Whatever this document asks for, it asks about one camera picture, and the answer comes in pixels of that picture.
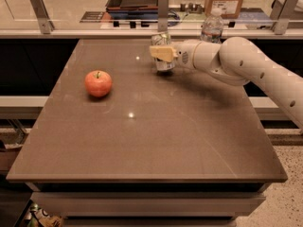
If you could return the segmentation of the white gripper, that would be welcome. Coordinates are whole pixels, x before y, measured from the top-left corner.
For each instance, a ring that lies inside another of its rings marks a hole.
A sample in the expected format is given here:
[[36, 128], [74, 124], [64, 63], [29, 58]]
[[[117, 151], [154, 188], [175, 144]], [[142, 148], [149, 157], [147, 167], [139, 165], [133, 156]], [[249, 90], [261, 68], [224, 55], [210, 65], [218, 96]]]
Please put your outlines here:
[[175, 61], [178, 66], [194, 69], [194, 53], [201, 42], [198, 40], [185, 40], [172, 45], [151, 45], [150, 53], [153, 58], [165, 62]]

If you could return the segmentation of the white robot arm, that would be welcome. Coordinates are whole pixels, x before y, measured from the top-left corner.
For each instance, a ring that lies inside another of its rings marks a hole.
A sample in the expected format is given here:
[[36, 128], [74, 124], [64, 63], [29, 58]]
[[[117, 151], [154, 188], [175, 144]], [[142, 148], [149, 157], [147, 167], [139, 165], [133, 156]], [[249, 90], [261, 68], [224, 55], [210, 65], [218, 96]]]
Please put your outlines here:
[[203, 71], [229, 85], [253, 82], [303, 129], [303, 78], [269, 59], [245, 38], [232, 37], [221, 44], [187, 40], [152, 45], [150, 53], [155, 59]]

